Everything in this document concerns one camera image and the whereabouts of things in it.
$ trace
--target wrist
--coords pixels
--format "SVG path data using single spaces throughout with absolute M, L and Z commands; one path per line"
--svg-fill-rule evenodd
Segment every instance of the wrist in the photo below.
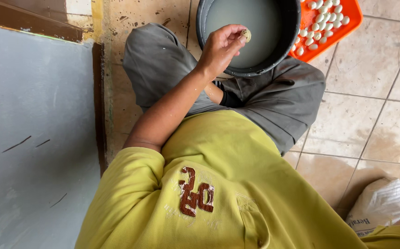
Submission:
M 213 73 L 211 73 L 211 70 L 209 70 L 207 67 L 198 66 L 198 65 L 192 70 L 192 73 L 200 76 L 206 82 L 211 82 L 211 81 L 215 80 L 215 78 L 217 77 L 217 75 L 214 75 Z

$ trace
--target black sock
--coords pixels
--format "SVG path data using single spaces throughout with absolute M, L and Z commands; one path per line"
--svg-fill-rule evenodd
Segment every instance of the black sock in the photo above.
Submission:
M 223 99 L 220 102 L 220 105 L 229 108 L 238 108 L 244 106 L 243 102 L 237 97 L 237 95 L 226 91 L 223 91 Z

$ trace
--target hand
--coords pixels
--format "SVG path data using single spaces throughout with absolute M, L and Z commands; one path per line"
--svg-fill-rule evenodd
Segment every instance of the hand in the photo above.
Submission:
M 240 35 L 245 29 L 243 25 L 230 24 L 212 32 L 195 70 L 204 73 L 211 81 L 225 71 L 232 58 L 238 56 L 240 48 L 245 46 L 246 37 Z

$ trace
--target dirty floor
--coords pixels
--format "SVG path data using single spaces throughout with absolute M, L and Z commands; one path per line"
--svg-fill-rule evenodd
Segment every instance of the dirty floor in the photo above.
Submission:
M 128 34 L 150 22 L 167 22 L 198 59 L 198 2 L 106 2 L 109 162 L 142 115 L 121 66 Z M 361 27 L 311 62 L 326 75 L 326 92 L 317 121 L 285 156 L 342 217 L 367 184 L 384 176 L 400 178 L 400 1 L 359 3 L 364 14 Z

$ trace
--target gray pants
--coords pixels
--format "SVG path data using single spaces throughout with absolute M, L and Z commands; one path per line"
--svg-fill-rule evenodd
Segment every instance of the gray pants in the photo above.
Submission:
M 149 109 L 197 65 L 175 34 L 159 24 L 134 29 L 126 40 L 123 67 L 136 94 L 136 104 Z M 213 103 L 203 91 L 187 116 L 234 110 L 253 121 L 285 155 L 315 121 L 325 90 L 317 68 L 286 57 L 273 70 L 251 78 L 222 82 L 245 106 L 231 109 Z

